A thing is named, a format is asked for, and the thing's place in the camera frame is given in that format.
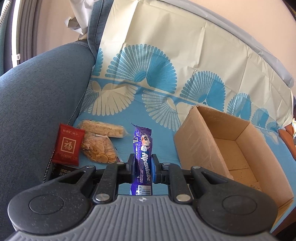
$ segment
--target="blue fan pattern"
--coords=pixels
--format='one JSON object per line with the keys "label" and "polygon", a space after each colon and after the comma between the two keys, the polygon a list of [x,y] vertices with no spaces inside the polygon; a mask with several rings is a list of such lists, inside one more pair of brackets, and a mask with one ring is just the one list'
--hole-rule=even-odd
{"label": "blue fan pattern", "polygon": [[255,126],[265,128],[268,118],[269,118],[269,114],[268,114],[267,109],[259,108],[255,111],[251,122]]}
{"label": "blue fan pattern", "polygon": [[113,58],[107,69],[108,78],[141,82],[146,78],[149,86],[175,93],[176,71],[168,57],[157,47],[129,45]]}
{"label": "blue fan pattern", "polygon": [[94,66],[92,75],[100,76],[100,72],[102,70],[102,64],[103,64],[103,52],[102,52],[102,49],[99,48],[98,55],[96,57],[96,64]]}
{"label": "blue fan pattern", "polygon": [[93,110],[93,106],[94,106],[94,102],[95,100],[98,98],[99,93],[95,92],[92,89],[92,83],[94,80],[90,80],[89,84],[87,86],[86,92],[85,92],[85,96],[82,102],[82,106],[80,109],[80,113],[87,111],[88,113],[91,113]]}
{"label": "blue fan pattern", "polygon": [[225,86],[218,75],[210,71],[201,71],[187,81],[180,97],[224,111]]}
{"label": "blue fan pattern", "polygon": [[280,128],[280,126],[277,124],[276,121],[272,121],[272,122],[269,122],[267,125],[266,125],[266,129],[267,130],[271,130],[271,131],[275,131],[277,132],[277,130]]}
{"label": "blue fan pattern", "polygon": [[173,131],[179,129],[181,123],[174,101],[170,97],[144,90],[142,99],[149,116],[152,116],[156,123],[160,123]]}
{"label": "blue fan pattern", "polygon": [[251,99],[248,94],[238,93],[229,102],[227,114],[249,121],[251,118]]}

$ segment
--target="purple candy wrapper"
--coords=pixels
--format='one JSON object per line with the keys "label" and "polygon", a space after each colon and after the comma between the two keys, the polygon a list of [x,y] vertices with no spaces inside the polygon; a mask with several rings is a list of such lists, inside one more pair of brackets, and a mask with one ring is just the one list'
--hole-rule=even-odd
{"label": "purple candy wrapper", "polygon": [[152,195],[151,129],[135,126],[133,137],[136,176],[131,185],[131,195]]}

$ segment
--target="barcode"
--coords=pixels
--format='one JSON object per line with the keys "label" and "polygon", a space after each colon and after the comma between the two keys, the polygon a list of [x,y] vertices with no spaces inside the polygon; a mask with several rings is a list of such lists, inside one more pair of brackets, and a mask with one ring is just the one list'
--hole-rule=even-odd
{"label": "barcode", "polygon": [[151,195],[151,186],[138,185],[138,195]]}

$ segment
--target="red snack package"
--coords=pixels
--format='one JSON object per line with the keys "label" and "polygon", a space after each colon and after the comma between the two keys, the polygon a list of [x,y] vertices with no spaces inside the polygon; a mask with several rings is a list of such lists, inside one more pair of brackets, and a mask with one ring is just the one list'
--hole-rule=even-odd
{"label": "red snack package", "polygon": [[65,124],[59,125],[52,162],[79,166],[79,150],[85,130]]}

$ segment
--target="open cardboard box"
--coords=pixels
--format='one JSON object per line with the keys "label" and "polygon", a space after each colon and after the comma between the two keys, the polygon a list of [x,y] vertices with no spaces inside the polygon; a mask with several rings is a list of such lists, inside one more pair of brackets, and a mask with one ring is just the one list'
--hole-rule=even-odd
{"label": "open cardboard box", "polygon": [[183,169],[201,166],[268,194],[278,206],[276,222],[292,204],[281,165],[249,121],[194,106],[174,141]]}

